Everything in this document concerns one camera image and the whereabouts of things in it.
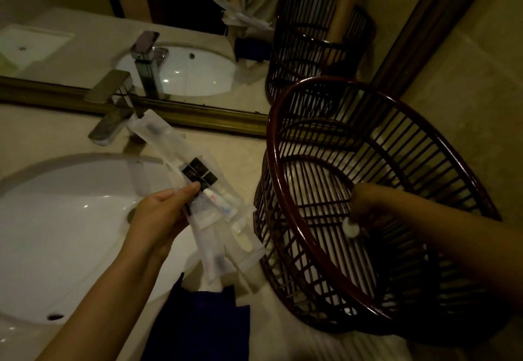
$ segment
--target white sink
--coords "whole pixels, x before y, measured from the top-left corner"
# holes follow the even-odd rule
[[[160,70],[163,90],[167,94],[203,97],[232,90],[239,69],[230,59],[210,51],[192,47],[162,46],[169,56]],[[117,63],[116,69],[131,73],[138,94],[145,95],[142,82],[130,53]]]
[[[0,313],[65,322],[116,257],[129,211],[144,195],[169,187],[159,160],[119,154],[49,160],[0,182]],[[185,229],[149,300],[198,261]],[[51,315],[63,317],[50,321]]]

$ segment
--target countertop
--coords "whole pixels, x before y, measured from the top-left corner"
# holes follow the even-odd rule
[[[35,62],[16,77],[92,88],[129,51],[144,30],[160,33],[156,45],[184,45],[221,54],[234,61],[234,52],[225,36],[156,25],[53,7],[24,23],[26,26],[67,32],[75,36],[47,59]],[[269,113],[265,97],[267,63],[240,60],[241,84],[219,95],[206,97],[170,96],[173,101],[247,112]]]
[[[55,157],[122,152],[127,143],[125,131],[105,147],[88,140],[87,134],[98,120],[99,117],[86,114],[0,105],[0,177]],[[266,147],[263,139],[183,131],[189,141],[209,149],[245,200],[253,199]],[[142,155],[155,156],[148,146]],[[411,360],[406,340],[397,336],[330,335],[300,322],[276,297],[259,265],[226,281],[207,285],[199,264],[184,280],[184,286],[190,290],[220,290],[221,285],[235,285],[238,305],[251,306],[251,360]],[[140,359],[149,329],[166,298],[165,294],[147,304],[118,360]],[[58,328],[13,321],[0,314],[0,359],[33,360]]]

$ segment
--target wicker basket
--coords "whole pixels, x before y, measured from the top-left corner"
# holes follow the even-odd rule
[[[285,87],[325,69],[322,59],[335,64],[329,74],[354,77],[358,64],[376,35],[372,18],[356,6],[343,43],[325,41],[336,8],[336,0],[280,0],[269,72],[265,80],[267,99],[273,103]]]
[[[500,219],[460,156],[407,105],[340,77],[303,80],[271,108],[255,198],[262,267],[287,308],[324,331],[432,345],[500,330],[507,305],[397,221],[344,236],[361,181]]]

